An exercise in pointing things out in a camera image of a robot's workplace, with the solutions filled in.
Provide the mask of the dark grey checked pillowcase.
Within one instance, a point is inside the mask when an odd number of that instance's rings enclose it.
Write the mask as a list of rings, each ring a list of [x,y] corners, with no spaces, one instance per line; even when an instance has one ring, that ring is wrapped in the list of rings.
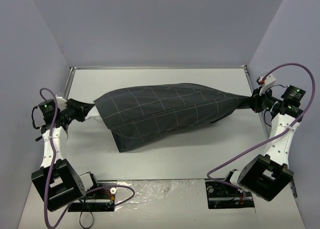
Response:
[[[176,131],[215,123],[248,109],[250,97],[195,83],[133,86],[94,101],[117,149],[130,152]]]

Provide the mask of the white pillow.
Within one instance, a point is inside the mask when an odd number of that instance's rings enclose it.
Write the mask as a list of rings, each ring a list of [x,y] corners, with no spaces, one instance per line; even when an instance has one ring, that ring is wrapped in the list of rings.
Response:
[[[96,122],[99,123],[103,123],[102,117],[97,109],[96,106],[94,106],[93,108],[90,109],[90,111],[88,112],[88,114],[85,117],[85,120],[95,120]]]

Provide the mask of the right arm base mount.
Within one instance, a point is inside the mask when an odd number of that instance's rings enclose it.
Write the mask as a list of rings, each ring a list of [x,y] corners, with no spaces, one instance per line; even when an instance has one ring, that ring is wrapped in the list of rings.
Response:
[[[207,206],[210,210],[254,208],[251,192],[240,191],[232,186],[206,180]]]

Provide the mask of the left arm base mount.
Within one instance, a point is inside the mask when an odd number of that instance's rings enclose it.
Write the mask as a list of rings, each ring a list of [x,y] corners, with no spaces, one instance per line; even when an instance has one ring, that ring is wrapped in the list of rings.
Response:
[[[68,212],[113,212],[115,210],[115,197],[109,189],[98,190],[80,199],[80,201],[74,201],[69,207]]]

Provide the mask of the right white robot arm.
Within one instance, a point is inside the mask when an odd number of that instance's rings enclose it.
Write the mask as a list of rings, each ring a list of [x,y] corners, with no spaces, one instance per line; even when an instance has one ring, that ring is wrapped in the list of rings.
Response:
[[[239,189],[249,191],[270,202],[293,179],[294,173],[289,169],[289,151],[293,136],[300,125],[299,108],[305,91],[288,86],[280,99],[273,97],[272,90],[260,93],[255,89],[250,98],[250,107],[256,112],[270,112],[270,141],[263,154],[257,155],[242,170],[229,172],[222,182],[222,191],[229,196]]]

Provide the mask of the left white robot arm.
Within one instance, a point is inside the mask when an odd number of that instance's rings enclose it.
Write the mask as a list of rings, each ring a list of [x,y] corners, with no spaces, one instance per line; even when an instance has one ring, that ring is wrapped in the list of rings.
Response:
[[[45,100],[33,109],[40,109],[44,125],[40,129],[44,142],[43,160],[39,170],[31,174],[31,180],[47,209],[54,212],[87,195],[97,197],[101,186],[92,173],[81,178],[67,160],[66,142],[68,127],[72,121],[84,122],[94,107],[74,99],[64,100],[62,109],[53,99]]]

